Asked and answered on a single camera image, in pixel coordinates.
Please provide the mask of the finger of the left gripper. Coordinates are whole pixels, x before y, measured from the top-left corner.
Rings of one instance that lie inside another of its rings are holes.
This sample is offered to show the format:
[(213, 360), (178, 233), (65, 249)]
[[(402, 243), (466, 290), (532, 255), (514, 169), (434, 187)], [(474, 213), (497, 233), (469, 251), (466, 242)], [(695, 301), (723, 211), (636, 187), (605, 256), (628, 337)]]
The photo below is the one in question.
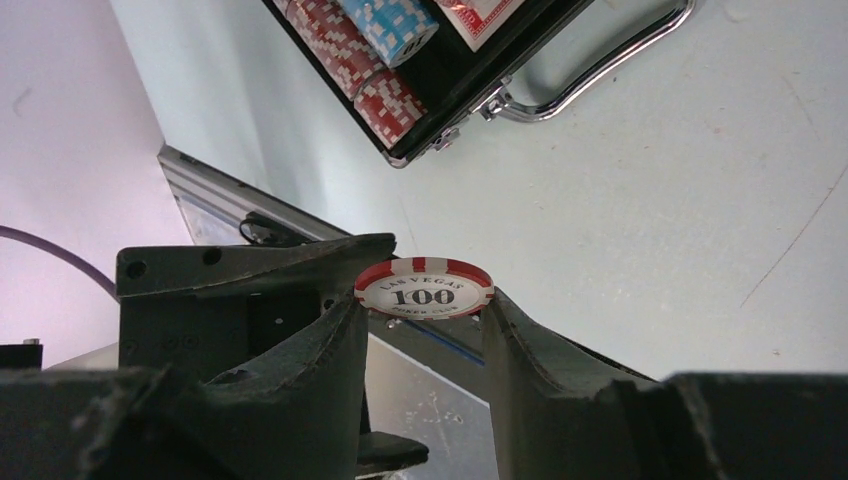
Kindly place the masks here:
[(424, 464), (429, 448), (416, 440), (385, 432), (359, 436), (356, 476), (390, 477), (396, 472)]
[(256, 245), (131, 247), (117, 255), (116, 294), (217, 297), (289, 289), (352, 288), (366, 268), (394, 253), (390, 233), (282, 248)]

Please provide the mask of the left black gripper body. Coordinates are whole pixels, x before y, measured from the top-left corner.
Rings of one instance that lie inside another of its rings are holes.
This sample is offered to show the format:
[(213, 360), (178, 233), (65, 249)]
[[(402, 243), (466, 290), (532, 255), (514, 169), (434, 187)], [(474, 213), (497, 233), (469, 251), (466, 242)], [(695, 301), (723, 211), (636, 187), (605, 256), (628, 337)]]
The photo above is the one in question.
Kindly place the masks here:
[(367, 323), (321, 290), (124, 299), (119, 363), (156, 371), (149, 434), (358, 434)]

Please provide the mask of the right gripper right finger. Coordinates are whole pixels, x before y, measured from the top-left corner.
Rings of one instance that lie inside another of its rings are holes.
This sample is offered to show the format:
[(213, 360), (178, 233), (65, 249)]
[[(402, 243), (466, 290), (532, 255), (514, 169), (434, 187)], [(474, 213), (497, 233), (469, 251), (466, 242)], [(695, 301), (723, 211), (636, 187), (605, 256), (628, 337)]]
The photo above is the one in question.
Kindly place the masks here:
[(847, 379), (687, 372), (655, 381), (496, 292), (483, 357), (503, 479), (843, 479)]

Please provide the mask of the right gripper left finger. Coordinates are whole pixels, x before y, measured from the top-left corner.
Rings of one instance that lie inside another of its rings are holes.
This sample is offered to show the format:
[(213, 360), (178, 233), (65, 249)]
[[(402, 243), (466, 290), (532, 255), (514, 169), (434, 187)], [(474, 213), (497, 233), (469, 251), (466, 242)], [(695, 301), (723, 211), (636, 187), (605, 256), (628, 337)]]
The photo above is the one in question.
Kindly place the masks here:
[(351, 479), (367, 316), (351, 297), (208, 383), (173, 367), (1, 376), (5, 479)]

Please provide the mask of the white red chip stack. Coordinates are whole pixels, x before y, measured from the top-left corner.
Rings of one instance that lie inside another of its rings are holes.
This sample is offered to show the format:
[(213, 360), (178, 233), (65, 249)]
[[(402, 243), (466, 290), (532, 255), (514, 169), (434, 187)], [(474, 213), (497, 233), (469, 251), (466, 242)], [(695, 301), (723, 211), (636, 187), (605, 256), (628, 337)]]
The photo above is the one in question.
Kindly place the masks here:
[(474, 314), (495, 297), (483, 269), (455, 259), (386, 260), (355, 280), (354, 296), (372, 311), (408, 320), (447, 320)]

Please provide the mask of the black poker set case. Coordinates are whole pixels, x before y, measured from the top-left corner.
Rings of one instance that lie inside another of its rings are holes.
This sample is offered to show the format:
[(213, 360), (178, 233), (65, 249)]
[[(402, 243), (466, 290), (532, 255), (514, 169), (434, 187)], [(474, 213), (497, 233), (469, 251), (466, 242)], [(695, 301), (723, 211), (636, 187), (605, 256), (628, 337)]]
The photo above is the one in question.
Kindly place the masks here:
[(386, 162), (398, 169), (431, 150), (448, 146), (474, 114), (487, 120), (503, 118), (525, 124), (557, 116), (619, 65), (679, 28), (695, 8), (691, 1), (672, 2), (658, 19), (611, 48), (548, 100), (525, 104), (508, 91), (512, 75), (585, 9), (584, 2), (524, 1), (477, 52), (472, 52), (435, 1), (421, 1), (439, 23), (439, 29), (412, 58), (390, 69), (412, 89), (427, 113), (395, 146), (386, 147), (282, 17), (274, 2), (266, 5), (269, 13)]

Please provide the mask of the light blue chip stack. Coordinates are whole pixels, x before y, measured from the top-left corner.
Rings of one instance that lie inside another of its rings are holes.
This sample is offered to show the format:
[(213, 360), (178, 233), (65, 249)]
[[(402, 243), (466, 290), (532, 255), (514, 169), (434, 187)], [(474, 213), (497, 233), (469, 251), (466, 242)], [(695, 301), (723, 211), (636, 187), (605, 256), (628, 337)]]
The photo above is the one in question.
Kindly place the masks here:
[(341, 0), (339, 5), (389, 68), (412, 58), (439, 29), (421, 1)]

